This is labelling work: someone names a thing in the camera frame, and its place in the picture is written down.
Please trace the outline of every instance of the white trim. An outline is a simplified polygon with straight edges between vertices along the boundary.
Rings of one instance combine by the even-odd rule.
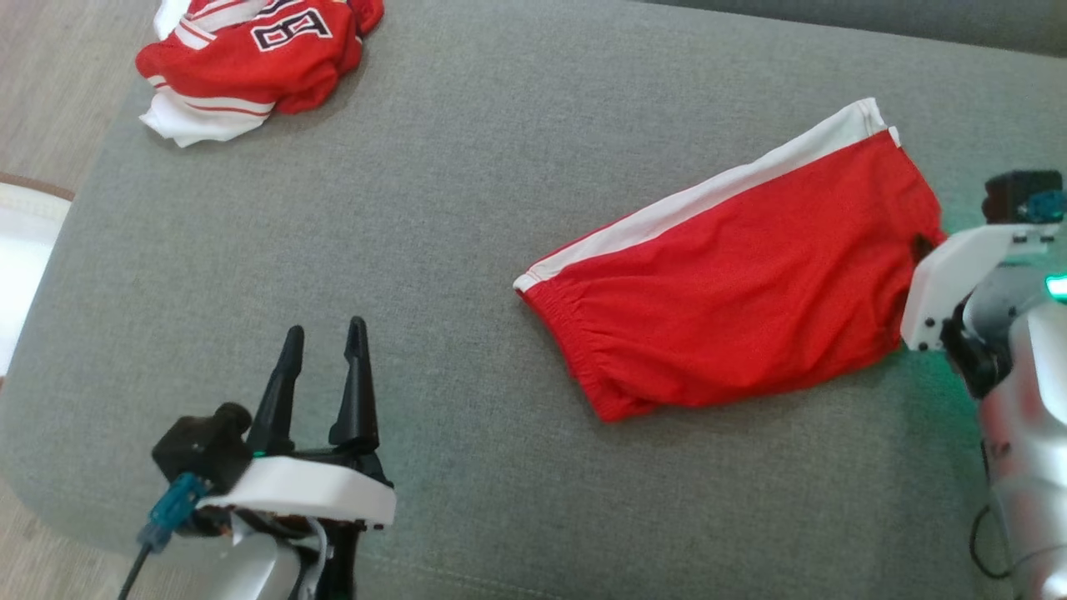
[[[178,27],[181,16],[189,11],[190,0],[162,0],[156,16],[152,19],[152,26],[156,30],[156,36],[166,40],[174,28]]]
[[[214,2],[208,2],[207,4],[204,4],[204,7],[201,9],[201,10],[198,10],[198,11],[196,11],[195,13],[187,14],[186,16],[187,17],[192,17],[193,19],[196,19],[196,18],[201,17],[204,13],[206,13],[208,11],[213,11],[213,10],[218,9],[219,6],[222,6],[224,4],[228,4],[230,2],[241,2],[241,1],[242,0],[214,0]]]
[[[186,18],[178,21],[178,27],[174,28],[174,34],[179,42],[193,50],[204,49],[208,43],[214,40],[213,34],[202,30]]]
[[[225,110],[195,110],[172,94],[157,92],[141,121],[163,138],[186,147],[201,140],[233,140],[261,125],[264,119]]]
[[[243,98],[230,98],[226,96],[217,96],[211,98],[201,98],[196,96],[187,96],[185,94],[179,94],[174,90],[163,78],[162,75],[154,75],[147,78],[148,83],[152,83],[160,93],[164,93],[179,101],[181,104],[189,106],[192,109],[197,107],[203,107],[205,109],[227,109],[232,111],[249,111],[259,114],[249,115],[257,116],[259,119],[266,119],[267,114],[274,109],[274,102],[253,102],[252,100],[245,100]]]
[[[233,2],[234,0],[228,0],[228,2],[212,2],[212,4],[225,6],[227,3]],[[266,3],[266,0],[239,0],[237,3],[233,3],[232,6],[218,10],[209,15],[203,17],[193,16],[192,22],[204,31],[219,31],[224,27],[252,20]],[[206,12],[206,7],[205,11],[201,11],[198,14],[203,14],[204,12]]]
[[[568,246],[531,266],[512,286],[526,291],[575,263],[654,239],[722,202],[886,129],[874,98],[848,105],[755,162],[735,167]]]

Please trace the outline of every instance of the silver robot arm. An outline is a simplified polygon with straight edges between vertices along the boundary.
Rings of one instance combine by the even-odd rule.
[[[1067,306],[1020,315],[1008,348],[1010,372],[978,408],[991,505],[1016,590],[1067,599]]]
[[[1018,598],[1067,600],[1067,306],[1046,273],[1019,264],[1054,240],[1063,179],[1015,172],[986,189],[990,224],[920,262],[901,333],[912,350],[943,350],[978,402],[990,508]]]

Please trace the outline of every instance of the green led light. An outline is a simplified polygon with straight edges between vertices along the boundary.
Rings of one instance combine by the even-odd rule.
[[[1067,273],[1045,278],[1045,287],[1056,300],[1067,300]]]

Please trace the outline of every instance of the gray sofa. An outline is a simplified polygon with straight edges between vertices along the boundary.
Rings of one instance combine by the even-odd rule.
[[[293,323],[294,438],[325,441],[359,314],[399,494],[361,598],[1010,598],[968,557],[983,471],[940,358],[605,425],[510,289],[865,96],[950,230],[981,222],[988,176],[1067,168],[1064,61],[636,3],[393,2],[327,106],[225,144],[159,140],[137,85],[0,395],[2,476],[132,552],[165,489],[148,449],[180,415],[254,407]]]
[[[1064,0],[648,0],[1067,57]]]

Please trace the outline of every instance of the red jersey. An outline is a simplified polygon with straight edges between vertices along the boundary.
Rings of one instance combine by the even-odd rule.
[[[314,109],[360,64],[382,13],[381,0],[193,0],[138,53],[162,96],[142,120],[185,145],[180,137],[229,139],[274,109]]]

